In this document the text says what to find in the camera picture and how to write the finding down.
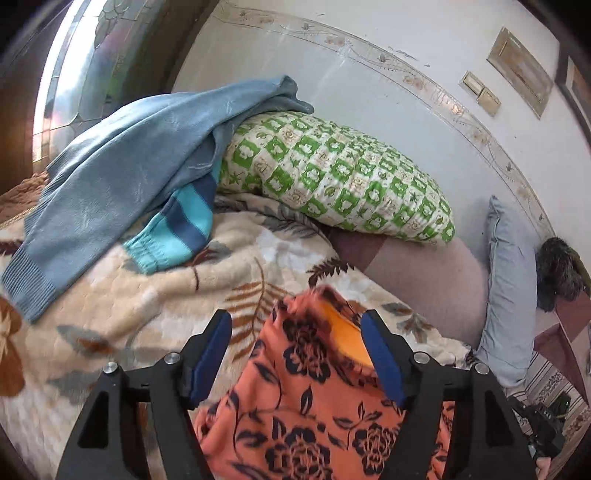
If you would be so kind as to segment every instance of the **light blue pillow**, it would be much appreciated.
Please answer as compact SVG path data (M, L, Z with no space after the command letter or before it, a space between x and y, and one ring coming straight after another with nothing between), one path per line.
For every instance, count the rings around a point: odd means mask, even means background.
M486 323L476 357L503 387L514 387L523 382L534 350L534 241L517 213L495 196L489 203L486 235L491 274Z

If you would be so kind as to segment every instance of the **dark fur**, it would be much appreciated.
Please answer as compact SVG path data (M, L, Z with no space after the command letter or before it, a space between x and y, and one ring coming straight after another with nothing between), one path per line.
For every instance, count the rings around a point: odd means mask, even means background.
M554 310L556 297L573 301L584 289L567 243L557 237L546 240L535 256L538 272L538 307L545 312Z

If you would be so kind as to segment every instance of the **orange cloth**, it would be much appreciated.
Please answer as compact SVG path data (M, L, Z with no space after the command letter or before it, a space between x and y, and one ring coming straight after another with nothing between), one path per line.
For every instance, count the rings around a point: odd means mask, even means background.
M209 468L225 480L377 478L404 413L372 368L344 357L330 335L327 303L358 325L329 287L276 304L238 383L201 409L194 427ZM427 474L445 467L453 403L446 403Z

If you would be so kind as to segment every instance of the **human hand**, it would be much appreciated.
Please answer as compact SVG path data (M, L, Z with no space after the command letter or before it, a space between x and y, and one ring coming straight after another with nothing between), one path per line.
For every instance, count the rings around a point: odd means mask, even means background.
M550 470L550 457L540 457L535 461L538 467L538 480L545 480Z

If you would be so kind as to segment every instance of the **blue striped fabric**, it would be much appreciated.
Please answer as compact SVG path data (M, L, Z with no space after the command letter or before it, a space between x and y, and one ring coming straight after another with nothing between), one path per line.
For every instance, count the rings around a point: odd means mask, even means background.
M209 241L222 160L207 175L176 190L132 239L124 243L140 272L151 274L179 265Z

